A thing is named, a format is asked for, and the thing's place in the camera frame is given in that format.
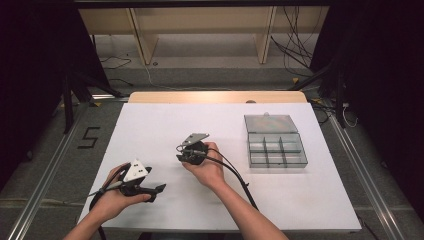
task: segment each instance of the hand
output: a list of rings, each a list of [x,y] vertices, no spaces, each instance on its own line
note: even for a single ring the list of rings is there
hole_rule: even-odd
[[[111,177],[113,177],[114,173],[125,164],[122,164],[112,169],[109,172],[109,176],[107,177],[105,184]],[[118,177],[119,174],[112,180],[111,184],[117,182]],[[119,213],[121,213],[122,210],[124,210],[126,207],[136,203],[145,202],[149,200],[150,197],[151,196],[149,194],[139,194],[136,196],[127,197],[124,196],[118,189],[110,190],[105,192],[103,196],[100,197],[100,199],[97,201],[96,205],[94,205],[90,213],[97,215],[99,219],[105,222],[109,219],[118,216]]]
[[[208,157],[222,162],[222,156],[217,153],[219,149],[216,143],[205,142],[204,144],[209,149]],[[192,165],[188,162],[182,162],[182,164],[188,171],[193,173],[201,184],[208,188],[213,189],[221,184],[225,184],[223,167],[219,163],[205,159],[200,165]]]

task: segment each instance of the electrical wiring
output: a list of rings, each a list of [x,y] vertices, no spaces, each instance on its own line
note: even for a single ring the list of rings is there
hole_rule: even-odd
[[[118,65],[118,66],[116,66],[116,67],[112,67],[112,68],[110,68],[110,67],[104,67],[104,69],[117,69],[117,68],[120,68],[120,67],[122,67],[122,66],[125,66],[125,65],[127,65],[127,64],[129,64],[130,62],[131,62],[131,59],[129,59],[129,58],[120,58],[120,57],[114,57],[114,56],[112,56],[112,57],[108,57],[108,58],[106,58],[105,60],[101,60],[100,62],[107,62],[107,61],[109,61],[109,59],[112,59],[112,58],[116,58],[116,59],[119,59],[119,60],[125,60],[125,61],[127,61],[127,62],[125,62],[125,63],[122,63],[122,64],[120,64],[120,65]]]
[[[154,84],[152,82],[152,78],[150,76],[150,71],[146,67],[146,65],[143,64],[143,67],[144,67],[144,69],[146,69],[148,81],[149,81],[150,85],[152,85],[153,87],[164,88],[164,89],[173,90],[173,91],[184,91],[184,90],[227,90],[227,91],[234,91],[231,88],[203,88],[203,87],[173,88],[173,87],[168,87],[168,86],[163,86],[163,85],[157,85],[157,84]]]
[[[346,115],[345,115],[346,108],[347,108],[347,107],[344,107],[344,108],[343,108],[343,119],[345,120],[346,124],[347,124],[349,127],[356,127],[356,125],[358,124],[358,118],[356,118],[356,119],[355,119],[354,124],[353,124],[353,125],[351,125],[351,124],[349,123],[349,121],[346,119]]]
[[[312,54],[306,50],[305,46],[303,45],[302,41],[300,41],[300,38],[299,38],[299,33],[298,33],[298,30],[297,30],[297,20],[299,18],[299,11],[300,11],[299,9],[300,8],[298,6],[295,7],[295,10],[294,10],[295,20],[294,20],[294,25],[293,25],[293,19],[290,20],[288,14],[287,14],[287,11],[286,11],[286,7],[283,7],[284,14],[286,15],[287,21],[289,22],[289,25],[290,25],[290,29],[292,31],[291,35],[290,34],[288,34],[288,35],[290,37],[290,41],[295,46],[297,46],[299,48],[300,53],[302,53],[302,51],[304,51],[306,53],[306,55],[309,56],[309,58],[312,58]],[[295,35],[295,37],[297,39],[297,43],[293,40],[293,35]]]
[[[325,119],[322,121],[318,121],[320,126],[328,122],[328,120],[330,119],[330,116],[335,113],[334,107],[325,106],[317,100],[308,99],[308,102],[311,104],[312,109],[322,111],[325,114]]]
[[[299,53],[299,52],[296,52],[295,50],[293,50],[293,49],[290,49],[290,48],[288,48],[288,47],[285,47],[285,46],[283,46],[282,44],[280,44],[280,43],[278,43],[275,39],[274,39],[274,36],[271,36],[271,40],[272,41],[274,41],[274,43],[277,45],[277,47],[278,48],[280,48],[280,50],[284,50],[284,51],[290,51],[290,52],[292,52],[292,53],[294,53],[294,54],[296,54],[296,55],[302,55],[302,56],[306,56],[306,55],[304,55],[304,54],[301,54],[301,53]]]
[[[5,198],[0,199],[1,205],[7,205],[7,206],[17,206],[17,205],[24,205],[28,202],[28,199],[26,198]],[[75,206],[75,207],[82,207],[84,206],[84,203],[76,203],[76,202],[64,202],[56,199],[51,198],[44,198],[41,200],[40,205],[41,206],[62,206],[62,205],[68,205],[68,206]]]
[[[84,196],[84,197],[80,197],[80,198],[76,198],[76,199],[71,199],[71,200],[68,200],[68,201],[61,201],[61,203],[64,204],[64,205],[72,205],[72,204],[75,204],[76,202],[79,202],[80,200],[86,199],[87,197],[91,197],[91,196],[94,196],[96,194],[97,194],[97,192],[94,192],[94,193],[89,194],[88,196]]]
[[[131,86],[131,87],[134,87],[134,84],[132,84],[132,83],[130,83],[130,82],[127,82],[127,81],[125,81],[124,79],[121,79],[121,78],[110,78],[110,79],[108,79],[109,81],[121,81],[121,82],[124,82],[124,83],[126,83],[126,84],[128,84],[129,86]]]
[[[368,226],[368,224],[358,215],[358,213],[355,212],[355,214],[356,214],[356,217],[358,218],[360,224],[362,226],[364,226],[371,233],[371,235],[374,237],[374,239],[380,240],[380,238],[378,238],[377,234],[374,233],[374,231],[371,229],[371,227]]]
[[[308,42],[308,41],[309,41],[309,39],[312,37],[312,35],[314,35],[315,30],[316,30],[316,29],[317,29],[317,27],[318,27],[319,21],[321,20],[321,15],[322,15],[322,6],[321,6],[321,8],[319,9],[318,19],[317,19],[317,22],[316,22],[316,24],[315,24],[314,28],[312,29],[312,33],[311,33],[311,35],[309,35],[309,37],[308,37],[305,41],[303,41],[303,44],[306,44],[306,42]]]
[[[280,43],[278,43],[273,36],[271,36],[271,40],[275,43],[275,45],[277,45],[278,49],[280,49],[281,52],[283,52],[285,55],[291,57],[293,60],[295,60],[296,62],[298,62],[299,64],[301,64],[303,67],[308,68],[309,67],[307,65],[305,65],[304,63],[302,63],[300,60],[298,60],[296,57],[294,57],[292,54],[288,53],[287,51],[291,51],[295,54],[298,54],[297,52],[295,52],[294,50],[291,50],[283,45],[281,45]],[[285,60],[285,56],[284,56],[284,60],[283,60],[283,65],[284,65],[284,69],[291,73],[291,74],[295,74],[298,76],[302,76],[302,77],[310,77],[309,75],[304,75],[304,74],[300,74],[295,72],[294,70],[292,70],[289,66],[286,65],[286,60]]]
[[[122,182],[118,181],[118,182],[115,182],[113,184],[111,184],[111,183],[112,183],[113,179],[115,179],[115,177],[118,176],[118,174],[120,174],[122,171],[124,171],[124,169],[128,166],[128,164],[121,166],[117,171],[115,171],[113,173],[112,177],[110,177],[107,180],[107,182],[97,192],[94,192],[94,193],[89,195],[89,196],[94,195],[94,198],[91,200],[91,203],[90,203],[90,206],[89,206],[89,211],[91,211],[91,209],[94,207],[94,205],[103,196],[103,194],[105,192],[119,188],[119,186],[122,184]],[[102,240],[106,240],[106,234],[103,231],[102,226],[100,226],[97,230],[99,232],[100,238]]]
[[[215,150],[215,149],[212,149],[212,148],[208,148],[208,151],[209,150],[212,150],[212,151],[214,151],[214,152],[216,152],[216,153],[218,153],[223,159],[225,159],[225,161],[227,161],[230,165],[228,165],[228,164],[226,164],[226,163],[224,163],[224,162],[222,162],[222,161],[220,161],[220,160],[218,160],[218,159],[216,159],[216,158],[213,158],[213,157],[209,157],[209,156],[207,156],[207,155],[204,155],[204,154],[199,154],[199,153],[195,153],[194,151],[192,152],[194,155],[198,155],[198,156],[202,156],[202,157],[204,157],[205,159],[208,159],[208,160],[210,160],[210,161],[213,161],[213,162],[215,162],[215,163],[218,163],[218,164],[220,164],[220,165],[222,165],[222,166],[224,166],[224,167],[226,167],[228,170],[230,170],[236,177],[237,177],[237,179],[239,180],[239,182],[240,182],[240,184],[241,184],[241,186],[242,186],[242,188],[243,188],[243,190],[244,190],[244,192],[246,193],[246,196],[247,196],[247,198],[249,199],[249,202],[250,202],[250,204],[254,207],[254,208],[256,208],[257,210],[259,210],[258,209],[258,206],[256,205],[256,203],[255,203],[255,200],[253,199],[253,196],[252,196],[252,194],[250,193],[250,191],[249,191],[249,188],[248,188],[248,185],[249,184],[246,184],[245,182],[244,182],[244,180],[243,180],[243,178],[241,177],[241,175],[240,175],[240,173],[237,171],[237,169],[231,164],[231,162],[230,161],[228,161],[228,159],[224,156],[224,155],[222,155],[219,151],[217,151],[217,150]]]
[[[319,87],[320,87],[320,86],[310,87],[310,88],[302,89],[301,91],[302,91],[302,92],[307,92],[307,91],[311,91],[311,90],[317,89],[317,88],[319,88]]]

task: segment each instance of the finger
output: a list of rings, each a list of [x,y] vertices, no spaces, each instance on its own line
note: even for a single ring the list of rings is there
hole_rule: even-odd
[[[185,169],[187,169],[190,172],[193,172],[194,168],[196,167],[195,165],[190,164],[188,162],[181,162],[181,163],[182,163],[183,167],[185,167]]]
[[[219,151],[218,146],[215,142],[205,142],[204,143],[208,148],[215,149],[216,151]]]
[[[123,163],[123,164],[121,164],[121,165],[119,165],[117,167],[114,167],[112,170],[110,170],[109,171],[109,175],[107,176],[106,181],[104,182],[104,184],[107,183],[110,180],[110,178],[116,173],[116,171],[118,171],[121,167],[127,165],[128,163],[129,162]],[[115,176],[115,178],[112,180],[111,183],[114,183],[114,182],[118,181],[118,178],[119,178],[119,174],[117,174]]]
[[[152,196],[150,194],[139,194],[132,197],[126,197],[128,205],[141,203],[149,200]]]

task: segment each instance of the white tabletop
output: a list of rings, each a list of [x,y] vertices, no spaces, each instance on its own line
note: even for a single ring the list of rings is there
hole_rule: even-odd
[[[244,115],[288,114],[299,130],[308,165],[304,169],[251,169]],[[231,232],[236,224],[219,199],[177,160],[176,146],[191,133],[209,133],[237,168],[259,210],[281,230],[358,231],[352,204],[308,103],[124,105],[90,192],[110,169],[138,158],[153,168],[141,184],[166,183],[154,203],[125,209],[103,227],[142,231]],[[247,200],[237,178],[227,182]],[[80,220],[87,214],[88,198]]]

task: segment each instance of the black cable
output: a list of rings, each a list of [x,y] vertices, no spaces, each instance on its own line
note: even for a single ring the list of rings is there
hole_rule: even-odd
[[[371,235],[374,237],[375,240],[380,240],[380,238],[378,238],[377,234],[374,233],[374,231],[370,228],[370,226],[368,226],[368,224],[358,215],[358,213],[356,213],[356,217],[358,218],[360,224],[362,226],[364,226],[370,233]]]
[[[305,68],[308,68],[308,65],[302,63],[299,59],[297,59],[296,57],[294,57],[293,55],[291,55],[290,53],[288,53],[285,49],[288,49],[287,47],[282,46],[281,44],[277,43],[277,41],[274,40],[273,37],[271,37],[271,40],[277,45],[278,49],[280,49],[280,51],[282,51],[285,55],[291,57],[293,60],[295,60],[296,62],[298,62],[300,65],[304,66]]]
[[[109,81],[121,81],[121,82],[124,82],[124,83],[130,85],[131,87],[134,87],[134,84],[127,82],[127,81],[125,81],[124,79],[121,79],[121,78],[111,78],[111,79],[109,79]]]
[[[80,200],[83,200],[83,199],[87,199],[87,197],[91,197],[91,196],[93,196],[93,195],[96,195],[97,194],[97,192],[94,192],[94,193],[91,193],[90,195],[85,195],[84,197],[79,197],[79,198],[74,198],[74,199],[70,199],[70,200],[68,200],[68,201],[62,201],[62,203],[64,204],[64,205],[69,205],[69,204],[72,204],[72,203],[76,203],[76,202],[78,202],[78,201],[80,201]]]
[[[129,59],[129,58],[120,58],[120,57],[108,57],[108,58],[106,58],[105,60],[101,60],[100,62],[106,62],[106,61],[108,61],[108,60],[109,60],[109,59],[111,59],[111,58],[116,58],[116,59],[119,59],[119,60],[125,60],[125,61],[127,61],[127,62],[125,62],[125,63],[123,63],[123,64],[121,64],[121,65],[118,65],[118,66],[116,66],[116,67],[113,67],[113,68],[105,67],[104,69],[117,69],[117,68],[120,68],[120,67],[122,67],[122,66],[125,66],[125,65],[127,65],[128,63],[130,63],[130,62],[131,62],[131,59]]]
[[[289,38],[290,38],[290,40],[291,40],[291,42],[295,45],[295,46],[297,46],[298,48],[299,48],[299,50],[301,50],[301,49],[303,49],[303,51],[305,51],[305,53],[309,56],[309,58],[310,58],[310,56],[312,56],[312,54],[310,53],[310,52],[308,52],[307,50],[306,50],[306,48],[305,48],[305,46],[302,44],[302,41],[300,41],[300,39],[299,39],[299,34],[298,34],[298,32],[297,32],[297,26],[293,26],[293,23],[292,23],[292,21],[290,20],[290,18],[289,18],[289,16],[288,16],[288,14],[287,14],[287,11],[286,11],[286,7],[283,7],[283,10],[284,10],[284,13],[285,13],[285,15],[286,15],[286,18],[287,18],[287,20],[288,20],[288,22],[289,22],[289,25],[290,25],[290,29],[292,30],[292,35],[294,34],[295,36],[296,36],[296,38],[297,38],[297,40],[298,40],[298,43],[296,44],[296,42],[293,40],[293,38],[292,38],[292,35],[289,35]],[[295,23],[296,23],[296,25],[297,25],[297,18],[299,17],[299,13],[298,13],[298,10],[297,10],[297,8],[295,8]]]
[[[320,110],[320,111],[324,112],[324,114],[326,115],[326,118],[323,121],[318,121],[320,126],[322,126],[324,123],[328,122],[331,114],[335,113],[335,107],[325,106],[325,105],[323,105],[323,104],[321,104],[321,103],[319,103],[315,100],[312,100],[312,99],[308,99],[308,102],[311,104],[311,106],[314,110]]]
[[[228,161],[220,152],[218,152],[217,150],[215,150],[215,149],[213,149],[215,152],[217,152],[219,155],[221,155],[226,161]],[[203,155],[203,154],[198,154],[198,153],[194,153],[193,152],[193,154],[194,155],[198,155],[198,156],[203,156],[203,157],[205,157],[206,159],[208,159],[208,160],[211,160],[211,161],[213,161],[213,162],[216,162],[216,163],[218,163],[218,164],[221,164],[221,165],[223,165],[224,167],[226,167],[228,170],[230,170],[232,173],[234,173],[234,175],[237,177],[237,179],[239,180],[239,182],[240,182],[240,184],[241,184],[241,186],[243,187],[243,190],[244,190],[244,192],[246,193],[246,196],[247,196],[247,198],[249,199],[249,202],[250,202],[250,204],[254,207],[254,208],[256,208],[256,210],[258,210],[259,211],[259,209],[258,209],[258,206],[256,205],[256,203],[255,203],[255,200],[253,199],[253,196],[252,196],[252,194],[250,193],[250,191],[249,191],[249,189],[248,189],[248,185],[249,184],[246,184],[245,182],[244,182],[244,180],[243,180],[243,178],[241,177],[241,175],[238,173],[238,171],[234,168],[234,166],[233,166],[233,168],[231,168],[228,164],[226,164],[226,163],[224,163],[224,162],[222,162],[222,161],[220,161],[220,160],[218,160],[218,159],[216,159],[216,158],[213,158],[213,157],[209,157],[209,156],[205,156],[205,155]]]
[[[116,172],[114,172],[113,175],[112,175],[112,177],[107,180],[107,182],[99,189],[99,191],[90,194],[90,195],[93,195],[93,194],[95,194],[95,195],[94,195],[93,200],[91,200],[89,211],[91,211],[91,209],[94,207],[94,205],[96,205],[97,201],[103,196],[103,194],[105,192],[116,189],[116,188],[110,188],[110,189],[108,189],[108,187],[110,186],[110,184],[113,181],[113,179],[115,179],[115,177],[119,173],[121,173],[122,171],[125,170],[125,168],[128,167],[128,164],[125,164],[124,166],[120,167]],[[99,228],[97,229],[97,231],[99,232],[100,238],[102,240],[106,240],[106,235],[105,235],[105,232],[103,231],[103,228],[102,228],[101,225],[99,226]]]
[[[315,24],[314,28],[312,29],[312,33],[311,35],[309,35],[309,37],[303,42],[303,44],[305,44],[307,41],[309,41],[309,39],[312,37],[312,35],[314,35],[316,28],[318,27],[319,24],[319,20],[321,20],[321,15],[322,15],[322,6],[319,9],[319,15],[318,15],[318,19],[317,19],[317,23]]]

